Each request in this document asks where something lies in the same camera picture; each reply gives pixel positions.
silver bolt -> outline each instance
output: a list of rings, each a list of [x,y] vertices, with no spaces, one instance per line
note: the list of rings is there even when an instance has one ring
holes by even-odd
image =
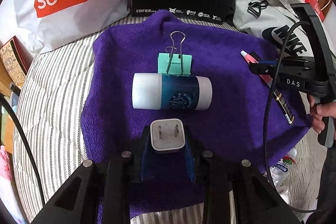
[[[213,155],[213,153],[209,150],[204,150],[203,151],[203,156],[204,157],[210,158],[210,157],[212,157],[212,155]]]
[[[84,167],[90,167],[93,164],[92,160],[85,160],[83,161]]]
[[[132,155],[131,151],[124,151],[124,152],[121,153],[121,156],[123,158],[129,158],[131,155]]]
[[[249,160],[242,160],[241,164],[242,164],[242,166],[245,166],[245,167],[250,167],[251,166],[251,162]]]

purple towel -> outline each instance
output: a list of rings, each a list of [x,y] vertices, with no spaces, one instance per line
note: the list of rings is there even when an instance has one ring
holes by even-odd
[[[211,80],[210,108],[178,112],[133,109],[134,73],[157,72],[158,54],[171,46],[173,31],[186,35],[183,53],[193,56],[192,74]],[[241,50],[255,51],[262,58],[276,57],[276,49],[268,41],[186,24],[163,10],[139,24],[108,28],[93,44],[94,74],[81,117],[88,158],[106,161],[109,155],[124,151],[130,140],[139,138],[145,125],[157,119],[179,118],[206,149],[233,162],[249,159],[264,171],[263,116],[269,88],[249,71]],[[294,147],[310,126],[299,93],[281,91],[295,122],[289,126],[272,102],[268,125],[271,164]],[[149,174],[144,183],[131,186],[131,217],[203,202],[204,187],[191,184],[182,153],[157,154]]]

white charger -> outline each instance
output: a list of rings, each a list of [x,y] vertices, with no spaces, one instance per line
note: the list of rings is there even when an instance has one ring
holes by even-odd
[[[177,152],[185,145],[182,121],[179,119],[155,120],[151,123],[151,141],[157,153]]]

green binder clip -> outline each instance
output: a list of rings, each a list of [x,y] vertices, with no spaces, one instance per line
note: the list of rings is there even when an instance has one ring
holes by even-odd
[[[175,42],[173,39],[174,33],[181,33],[183,39],[180,42],[180,53],[177,54],[177,48],[174,47]],[[185,34],[179,31],[172,32],[170,34],[170,39],[173,42],[171,47],[166,48],[167,53],[159,53],[159,58],[157,59],[157,72],[163,75],[190,75],[191,69],[191,55],[182,54],[182,43],[185,40]]]

finger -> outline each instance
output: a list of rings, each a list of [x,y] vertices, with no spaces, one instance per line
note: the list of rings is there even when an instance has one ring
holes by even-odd
[[[316,110],[316,106],[313,106],[310,108],[310,114],[316,119],[321,121],[322,120],[322,116],[318,115],[317,110]]]
[[[334,102],[318,105],[316,110],[320,116],[336,118],[336,103]]]
[[[318,121],[316,119],[313,119],[312,127],[317,133],[321,133],[321,131],[324,130],[325,125],[323,121]]]
[[[314,98],[314,96],[307,94],[307,99],[308,99],[310,107],[313,107],[315,105],[315,98]]]

